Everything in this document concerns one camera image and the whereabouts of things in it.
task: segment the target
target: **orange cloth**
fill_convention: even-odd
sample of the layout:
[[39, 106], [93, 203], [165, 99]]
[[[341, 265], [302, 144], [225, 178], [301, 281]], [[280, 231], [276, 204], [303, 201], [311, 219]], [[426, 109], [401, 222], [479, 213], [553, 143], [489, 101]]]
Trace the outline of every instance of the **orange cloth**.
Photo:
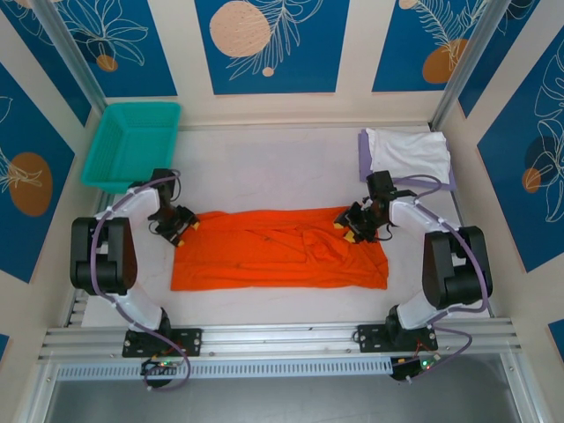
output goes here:
[[293, 286], [386, 289], [380, 243], [351, 244], [333, 220], [345, 208], [220, 211], [198, 216], [174, 257], [173, 291]]

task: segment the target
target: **purple cable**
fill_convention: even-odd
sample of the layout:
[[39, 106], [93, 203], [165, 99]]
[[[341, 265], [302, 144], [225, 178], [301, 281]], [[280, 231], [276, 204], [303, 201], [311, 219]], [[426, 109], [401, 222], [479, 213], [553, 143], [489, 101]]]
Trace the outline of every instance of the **purple cable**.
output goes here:
[[478, 281], [479, 281], [479, 287], [480, 287], [480, 291], [482, 293], [482, 305], [479, 308], [467, 308], [467, 307], [453, 307], [453, 308], [449, 308], [448, 310], [445, 310], [443, 312], [441, 312], [440, 314], [436, 315], [435, 317], [433, 317], [431, 320], [429, 320], [429, 322], [427, 322], [427, 325], [431, 325], [433, 327], [433, 329], [438, 330], [438, 331], [442, 331], [442, 332], [448, 332], [448, 333], [453, 333], [455, 335], [461, 335], [464, 337], [468, 338], [468, 342], [463, 345], [461, 348], [458, 349], [458, 351], [454, 352], [453, 354], [451, 354], [449, 357], [447, 357], [444, 360], [441, 360], [439, 362], [439, 364], [437, 364], [436, 366], [431, 367], [430, 369], [428, 369], [427, 371], [424, 371], [414, 377], [412, 377], [408, 382], [411, 383], [411, 381], [413, 379], [419, 378], [422, 375], [430, 372], [431, 370], [435, 369], [436, 367], [439, 367], [441, 364], [447, 363], [451, 360], [453, 360], [456, 356], [462, 354], [464, 351], [466, 351], [468, 348], [470, 348], [470, 345], [472, 343], [472, 336], [469, 333], [466, 332], [462, 332], [461, 330], [454, 330], [454, 329], [447, 329], [447, 328], [440, 328], [437, 326], [434, 326], [434, 324], [436, 322], [438, 322], [439, 320], [441, 320], [443, 317], [445, 317], [446, 315], [448, 315], [449, 313], [453, 312], [453, 311], [460, 311], [460, 312], [465, 312], [465, 313], [481, 313], [482, 311], [486, 310], [488, 308], [489, 305], [489, 299], [487, 296], [487, 284], [486, 284], [486, 279], [484, 278], [484, 272], [482, 271], [482, 269], [480, 268], [480, 265], [478, 263], [478, 259], [476, 258], [476, 256], [474, 255], [474, 253], [472, 252], [470, 246], [466, 243], [466, 241], [464, 240], [464, 238], [455, 230], [454, 227], [452, 227], [451, 225], [449, 225], [447, 222], [444, 221], [444, 219], [441, 219], [439, 216], [437, 216], [434, 212], [430, 211], [429, 209], [427, 209], [424, 205], [422, 205], [419, 202], [419, 199], [424, 197], [424, 196], [428, 196], [429, 194], [433, 194], [434, 192], [437, 192], [439, 189], [441, 189], [442, 183], [438, 178], [435, 178], [434, 176], [431, 176], [430, 174], [413, 174], [411, 176], [406, 176], [405, 178], [401, 178], [399, 180], [396, 181], [396, 183], [401, 183], [401, 181], [405, 181], [405, 180], [411, 180], [411, 179], [417, 179], [417, 178], [428, 178], [431, 179], [435, 182], [437, 182], [437, 187], [435, 187], [434, 189], [430, 189], [429, 191], [423, 192], [422, 194], [419, 194], [418, 196], [415, 197], [415, 206], [420, 209], [422, 212], [424, 212], [426, 215], [428, 215], [429, 217], [431, 217], [432, 219], [436, 220], [437, 222], [439, 222], [440, 225], [444, 226], [446, 229], [449, 230], [449, 232], [456, 238], [456, 240], [458, 241], [458, 243], [460, 243], [461, 247], [463, 248], [464, 252], [466, 253], [466, 255], [468, 256], [468, 259], [471, 261], [472, 266], [474, 267], [474, 271], [476, 272], [476, 275], [478, 276]]
[[[125, 203], [127, 203], [131, 198], [133, 198], [136, 194], [138, 194], [139, 192], [145, 190], [145, 189], [149, 189], [150, 187], [152, 187], [153, 185], [157, 185], [159, 183], [163, 183], [163, 182], [169, 182], [169, 181], [174, 181], [177, 180], [180, 177], [180, 172], [178, 171], [174, 171], [175, 175], [174, 176], [168, 176], [166, 178], [160, 178], [157, 179], [155, 181], [150, 181], [148, 183], [146, 183], [145, 185], [142, 185], [139, 188], [136, 188], [133, 190], [133, 192], [128, 192], [120, 201], [118, 201], [113, 207], [111, 207], [108, 211], [106, 211], [106, 213], [104, 213], [100, 219], [100, 221], [98, 222], [98, 225], [96, 225], [96, 228], [94, 229], [94, 234], [93, 234], [93, 238], [92, 238], [92, 246], [90, 248], [90, 277], [92, 279], [92, 287], [93, 290], [96, 292], [96, 294], [108, 301], [110, 301], [112, 303], [112, 307], [114, 307], [117, 312], [120, 314], [120, 316], [130, 325], [133, 325], [134, 327], [142, 330], [143, 332], [148, 333], [149, 335], [163, 341], [164, 343], [170, 345], [172, 348], [174, 348], [183, 358], [184, 362], [186, 363], [187, 366], [187, 372], [186, 372], [186, 377], [184, 377], [180, 383], [172, 386], [172, 387], [168, 387], [168, 388], [157, 388], [157, 391], [171, 391], [171, 390], [177, 390], [178, 388], [180, 388], [181, 386], [183, 386], [189, 379], [190, 377], [190, 373], [191, 373], [191, 366], [190, 366], [190, 362], [188, 360], [188, 355], [186, 355], [186, 353], [181, 349], [180, 346], [178, 346], [177, 344], [175, 344], [173, 341], [171, 341], [170, 339], [163, 337], [162, 335], [160, 335], [158, 332], [151, 330], [145, 326], [143, 326], [142, 324], [139, 324], [137, 322], [135, 322], [131, 317], [129, 317], [127, 315], [127, 313], [125, 312], [125, 310], [123, 310], [123, 308], [118, 304], [118, 302], [111, 296], [107, 295], [106, 293], [103, 293], [100, 289], [100, 286], [98, 285], [98, 277], [96, 275], [96, 249], [98, 246], [98, 239], [100, 238], [100, 232], [102, 227], [104, 226], [104, 223], [106, 222], [106, 220], [109, 219], [109, 217], [115, 213], [116, 211], [118, 211]], [[153, 371], [153, 369], [155, 369], [156, 367], [151, 368], [146, 374], [145, 377], [143, 379], [143, 382], [145, 383], [145, 386], [147, 386], [147, 388], [151, 388], [149, 386], [149, 383], [147, 381], [147, 377], [149, 376], [149, 374]]]

